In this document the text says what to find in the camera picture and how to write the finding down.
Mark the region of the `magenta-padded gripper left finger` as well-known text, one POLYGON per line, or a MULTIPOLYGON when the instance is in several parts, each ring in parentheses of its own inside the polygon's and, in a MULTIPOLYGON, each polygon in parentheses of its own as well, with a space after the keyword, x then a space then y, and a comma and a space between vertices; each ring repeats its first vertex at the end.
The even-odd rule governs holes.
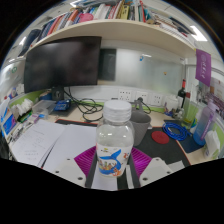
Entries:
POLYGON ((67 158, 54 171, 54 173, 76 185, 86 186, 87 178, 93 165, 96 154, 96 147, 93 146, 82 152, 75 158, 67 158))

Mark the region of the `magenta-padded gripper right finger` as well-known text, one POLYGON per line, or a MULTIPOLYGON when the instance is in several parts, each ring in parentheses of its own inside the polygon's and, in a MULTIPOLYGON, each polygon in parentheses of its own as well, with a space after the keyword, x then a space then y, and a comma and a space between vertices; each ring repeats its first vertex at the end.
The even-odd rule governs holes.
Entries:
POLYGON ((168 165, 159 157, 151 158, 133 148, 126 166, 126 179, 129 189, 146 186, 172 173, 168 165))

